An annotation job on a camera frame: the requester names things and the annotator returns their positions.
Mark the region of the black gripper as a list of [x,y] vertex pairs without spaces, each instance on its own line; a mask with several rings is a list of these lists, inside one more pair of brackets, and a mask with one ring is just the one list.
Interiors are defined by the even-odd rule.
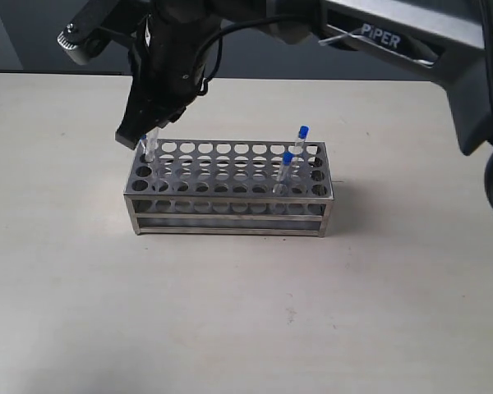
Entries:
[[214,18],[205,16],[182,23],[150,14],[138,31],[129,58],[132,84],[125,114],[115,140],[135,149],[150,131],[175,123],[195,99],[196,83],[205,67],[196,54],[214,33]]

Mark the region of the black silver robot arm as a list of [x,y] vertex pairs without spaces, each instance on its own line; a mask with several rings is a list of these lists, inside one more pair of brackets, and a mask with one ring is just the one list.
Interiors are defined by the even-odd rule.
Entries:
[[[153,1],[131,55],[132,84],[115,138],[134,149],[204,95],[207,53],[256,29],[286,44],[314,35],[440,86],[461,151],[493,146],[493,1]],[[484,175],[493,209],[493,153]]]

